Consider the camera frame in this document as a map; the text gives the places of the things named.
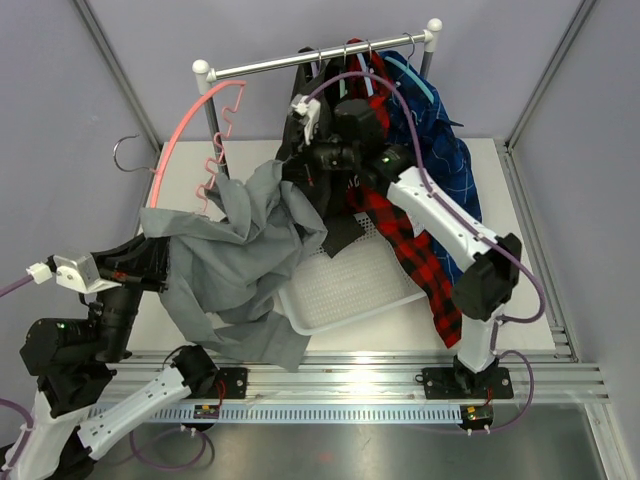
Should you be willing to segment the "black pinstripe shirt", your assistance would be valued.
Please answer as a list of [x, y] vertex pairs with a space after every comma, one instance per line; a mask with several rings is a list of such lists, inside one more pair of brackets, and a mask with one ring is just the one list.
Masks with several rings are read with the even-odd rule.
[[313, 143], [305, 143], [301, 120], [289, 111], [276, 158], [285, 163], [283, 178], [304, 193], [324, 221], [327, 235], [322, 248], [333, 258], [363, 236], [365, 230], [347, 206], [347, 190], [354, 174], [344, 169], [332, 169], [329, 165], [337, 153], [330, 146], [332, 108], [337, 96], [325, 89], [316, 100], [320, 102], [320, 114]]

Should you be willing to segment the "grey shirt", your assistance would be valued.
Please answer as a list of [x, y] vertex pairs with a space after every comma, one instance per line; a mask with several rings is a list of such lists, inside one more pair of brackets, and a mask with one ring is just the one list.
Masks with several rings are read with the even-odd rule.
[[304, 193], [270, 160], [246, 182], [218, 177], [204, 215], [144, 208], [148, 238], [168, 238], [161, 304], [184, 338], [240, 361], [297, 371], [309, 340], [274, 310], [274, 294], [324, 242], [325, 224]]

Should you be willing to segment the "pink hanger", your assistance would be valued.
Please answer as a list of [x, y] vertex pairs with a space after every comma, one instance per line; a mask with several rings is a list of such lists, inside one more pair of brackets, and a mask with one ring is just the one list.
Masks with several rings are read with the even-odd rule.
[[[243, 80], [225, 80], [206, 87], [203, 95], [189, 108], [175, 128], [160, 153], [154, 167], [126, 167], [119, 160], [119, 149], [127, 140], [137, 136], [127, 135], [116, 141], [112, 158], [115, 167], [124, 173], [149, 173], [152, 176], [146, 208], [164, 208], [208, 215], [213, 208], [207, 198], [225, 166], [223, 142], [233, 132], [233, 116], [239, 110], [247, 83]], [[223, 131], [214, 132], [209, 142], [185, 140], [183, 134], [197, 114], [216, 96], [225, 91], [231, 93], [231, 102], [222, 109]]]

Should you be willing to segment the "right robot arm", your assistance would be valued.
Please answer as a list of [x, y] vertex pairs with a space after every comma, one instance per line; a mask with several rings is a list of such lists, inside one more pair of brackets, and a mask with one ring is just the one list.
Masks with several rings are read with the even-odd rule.
[[497, 326], [519, 280], [522, 244], [513, 234], [498, 236], [452, 200], [417, 164], [418, 155], [383, 138], [382, 125], [367, 101], [345, 100], [321, 134], [320, 101], [296, 96], [289, 106], [290, 155], [283, 177], [301, 187], [321, 213], [345, 188], [331, 184], [338, 173], [362, 184], [418, 221], [445, 247], [461, 269], [451, 298], [461, 313], [461, 340], [439, 389], [466, 398], [496, 394], [503, 368], [495, 351]]

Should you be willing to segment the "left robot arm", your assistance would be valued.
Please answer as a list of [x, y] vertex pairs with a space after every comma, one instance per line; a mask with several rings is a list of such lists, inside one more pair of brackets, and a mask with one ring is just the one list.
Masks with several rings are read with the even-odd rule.
[[94, 301], [84, 319], [43, 318], [32, 324], [20, 350], [37, 380], [32, 409], [15, 443], [2, 448], [4, 479], [84, 479], [119, 440], [164, 407], [215, 388], [218, 369], [205, 349], [184, 345], [147, 385], [108, 411], [90, 417], [114, 364], [130, 357], [128, 341], [146, 292], [167, 288], [170, 241], [143, 234], [89, 254], [52, 255], [3, 289], [8, 294], [49, 279]]

